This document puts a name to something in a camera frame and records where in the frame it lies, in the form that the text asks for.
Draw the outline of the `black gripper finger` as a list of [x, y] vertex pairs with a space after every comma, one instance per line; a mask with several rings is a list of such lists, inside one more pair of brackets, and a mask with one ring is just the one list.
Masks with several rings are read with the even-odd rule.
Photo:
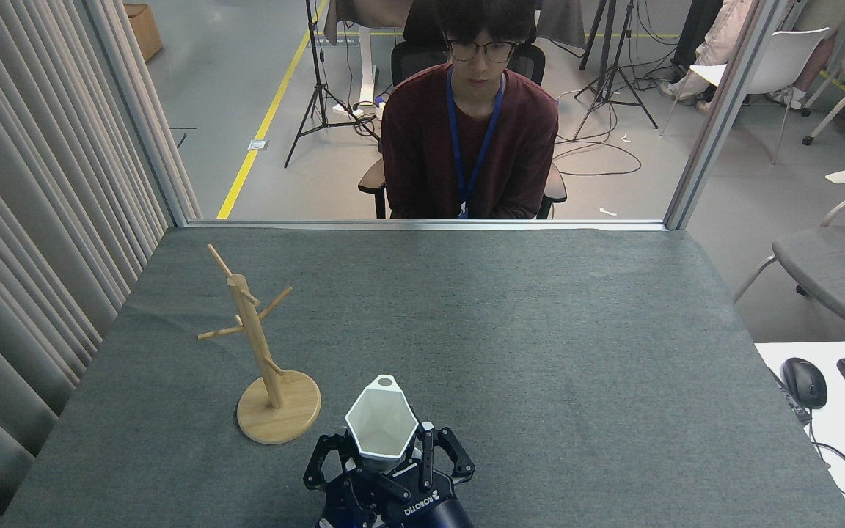
[[421, 491], [429, 491], [434, 484], [434, 452], [440, 447], [453, 462], [450, 478], [453, 483], [462, 483], [472, 478], [475, 465], [460, 444], [452, 428], [436, 429], [433, 425], [419, 425], [419, 440], [422, 442], [422, 455], [419, 462], [419, 487]]
[[347, 433], [336, 433], [333, 435], [320, 435], [309, 462], [303, 474], [303, 484], [306, 488], [325, 491], [329, 481], [326, 480], [323, 468], [329, 453], [338, 454], [340, 461], [340, 475], [348, 472], [348, 462], [354, 457], [354, 442]]

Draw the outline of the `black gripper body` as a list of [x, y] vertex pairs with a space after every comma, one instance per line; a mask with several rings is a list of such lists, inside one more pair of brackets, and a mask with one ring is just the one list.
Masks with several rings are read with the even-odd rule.
[[473, 527], [452, 478], [435, 471], [420, 483], [412, 464], [396, 477], [355, 468], [325, 488], [319, 527]]

